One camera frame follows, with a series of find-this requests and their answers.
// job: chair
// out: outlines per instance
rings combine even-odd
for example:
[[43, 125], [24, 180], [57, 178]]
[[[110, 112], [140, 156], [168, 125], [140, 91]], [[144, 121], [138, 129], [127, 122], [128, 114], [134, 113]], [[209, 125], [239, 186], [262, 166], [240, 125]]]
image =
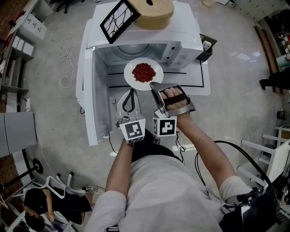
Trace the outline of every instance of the chair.
[[[65, 193], [70, 193], [70, 194], [75, 194], [75, 195], [80, 195], [80, 196], [83, 196], [84, 194], [86, 194], [86, 188], [82, 188], [82, 189], [73, 189], [71, 188], [71, 181], [72, 181], [72, 177], [73, 177], [74, 173], [71, 172], [69, 175], [68, 175], [68, 180], [67, 180], [67, 183], [64, 184], [61, 179], [60, 179], [60, 174], [57, 173], [57, 176], [56, 176], [56, 179], [53, 178], [52, 176], [48, 176], [46, 178], [46, 182], [44, 185], [40, 185], [41, 187], [39, 189], [45, 189], [45, 188], [48, 188], [50, 191], [52, 191], [55, 195], [57, 195], [59, 198], [61, 199], [64, 199], [65, 197]], [[59, 188], [61, 190], [63, 190], [63, 194], [60, 195], [58, 192], [56, 192], [54, 188]], [[26, 192], [29, 190], [29, 188], [25, 188], [23, 189], [23, 194], [24, 194], [24, 197], [26, 195]]]
[[[285, 169], [286, 162], [288, 159], [288, 154], [289, 154], [289, 141], [290, 140], [282, 139], [279, 137], [274, 137], [271, 135], [264, 135], [264, 134], [262, 134], [262, 138], [276, 140], [279, 142], [279, 144], [281, 142], [283, 144], [277, 146], [276, 149], [271, 149], [271, 148], [268, 148], [259, 144], [255, 144], [246, 140], [242, 140], [242, 144], [271, 154], [270, 160], [264, 157], [259, 157], [258, 160], [268, 165], [268, 170], [267, 170], [266, 175], [268, 176], [270, 181], [273, 182], [278, 176], [280, 176], [280, 174]], [[245, 170], [243, 167], [239, 166], [237, 170], [243, 173], [244, 175], [246, 175], [248, 178], [250, 178], [254, 182], [261, 185], [264, 189], [266, 189], [266, 187], [268, 186], [266, 181], [260, 179], [259, 177]]]
[[68, 6], [73, 2], [74, 0], [64, 0], [63, 3], [61, 5], [59, 5], [56, 9], [56, 12], [59, 12], [60, 11], [60, 8], [64, 5], [65, 6], [65, 9], [64, 9], [64, 13], [66, 14], [68, 12]]
[[[290, 131], [290, 125], [282, 125], [275, 127], [276, 130], [278, 130], [278, 138], [280, 139], [282, 137], [282, 131]], [[280, 146], [281, 141], [277, 141], [277, 146]]]

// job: red food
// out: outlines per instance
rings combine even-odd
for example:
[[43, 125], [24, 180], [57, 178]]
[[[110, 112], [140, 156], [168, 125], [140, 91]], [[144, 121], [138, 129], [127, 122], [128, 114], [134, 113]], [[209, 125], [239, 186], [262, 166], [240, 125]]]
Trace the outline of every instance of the red food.
[[133, 69], [132, 74], [134, 74], [136, 81], [149, 82], [153, 80], [153, 77], [156, 75], [156, 72], [149, 64], [139, 63]]

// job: black picture frame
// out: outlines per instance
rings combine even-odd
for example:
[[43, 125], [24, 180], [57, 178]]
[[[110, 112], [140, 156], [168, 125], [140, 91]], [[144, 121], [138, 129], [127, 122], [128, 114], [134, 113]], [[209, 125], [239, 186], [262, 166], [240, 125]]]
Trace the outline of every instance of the black picture frame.
[[[130, 16], [130, 18], [124, 22], [120, 27], [118, 27], [117, 25], [115, 25], [118, 30], [110, 37], [110, 35], [108, 34], [106, 27], [105, 27], [105, 23], [109, 20], [109, 18], [119, 9], [119, 7], [122, 4], [125, 4], [128, 9], [132, 12], [132, 15]], [[102, 21], [100, 27], [104, 33], [104, 35], [106, 36], [108, 42], [110, 44], [113, 44], [115, 42], [115, 40], [126, 30], [127, 27], [129, 27], [131, 25], [131, 23], [133, 23], [138, 17], [140, 16], [140, 13], [138, 11], [136, 11], [136, 9], [127, 1], [127, 0], [121, 0], [111, 11], [110, 13], [106, 16], [106, 18]]]

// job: floor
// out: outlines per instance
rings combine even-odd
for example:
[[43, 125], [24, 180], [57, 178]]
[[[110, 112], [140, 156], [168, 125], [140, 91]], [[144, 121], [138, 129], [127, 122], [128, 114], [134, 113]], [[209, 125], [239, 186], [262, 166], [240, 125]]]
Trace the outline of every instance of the floor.
[[[201, 32], [217, 39], [213, 56], [208, 60], [211, 94], [191, 96], [197, 109], [192, 117], [213, 140], [227, 140], [237, 145], [241, 144], [241, 139], [261, 143], [262, 133], [274, 135], [281, 99], [271, 89], [262, 91], [259, 86], [258, 80], [267, 77], [269, 71], [262, 45], [253, 28], [255, 23], [218, 3], [207, 8], [200, 0], [184, 2], [190, 4]], [[51, 15], [46, 21], [49, 36], [37, 44], [35, 58], [27, 63], [24, 73], [24, 87], [30, 90], [28, 97], [31, 98], [45, 158], [54, 175], [60, 173], [66, 178], [73, 171], [74, 183], [79, 187], [86, 184], [105, 187], [114, 156], [108, 139], [97, 147], [88, 145], [85, 115], [80, 114], [75, 87], [63, 89], [59, 85], [60, 78], [71, 75], [72, 68], [69, 61], [58, 62], [57, 44], [73, 36], [76, 43], [72, 54], [75, 78], [83, 31], [86, 21], [93, 15], [95, 4], [91, 0], [77, 2], [67, 14], [60, 11]], [[72, 40], [65, 41], [64, 46], [71, 51]], [[69, 84], [69, 79], [63, 82], [65, 84]], [[150, 119], [156, 107], [152, 96], [140, 96], [140, 103], [146, 118]], [[118, 150], [122, 135], [115, 127], [111, 140], [114, 149]], [[183, 135], [180, 135], [180, 143], [190, 144]], [[161, 144], [174, 149], [175, 137], [161, 139]], [[234, 168], [245, 163], [236, 151], [226, 146], [221, 148]], [[254, 150], [245, 149], [252, 156], [257, 155]], [[30, 159], [38, 158], [43, 163], [44, 175], [38, 178], [51, 175], [39, 145], [27, 149], [27, 152]], [[194, 168], [195, 154], [193, 149], [186, 151], [184, 159], [199, 181]], [[202, 164], [201, 172], [205, 182], [213, 184]]]

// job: white plate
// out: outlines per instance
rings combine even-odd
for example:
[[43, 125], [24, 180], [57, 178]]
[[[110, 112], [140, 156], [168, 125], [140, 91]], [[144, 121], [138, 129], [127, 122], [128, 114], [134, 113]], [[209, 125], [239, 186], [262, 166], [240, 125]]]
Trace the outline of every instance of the white plate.
[[[153, 77], [152, 81], [150, 82], [136, 81], [136, 79], [134, 78], [134, 74], [132, 72], [133, 72], [133, 69], [136, 67], [136, 65], [140, 63], [147, 63], [154, 69], [154, 71], [156, 72], [156, 75]], [[149, 85], [151, 82], [158, 82], [158, 83], [162, 82], [163, 70], [162, 70], [162, 67], [156, 61], [151, 60], [149, 58], [140, 57], [140, 58], [131, 60], [129, 63], [127, 63], [124, 69], [124, 76], [125, 76], [125, 80], [132, 88], [146, 91], [146, 90], [151, 90], [151, 87]]]

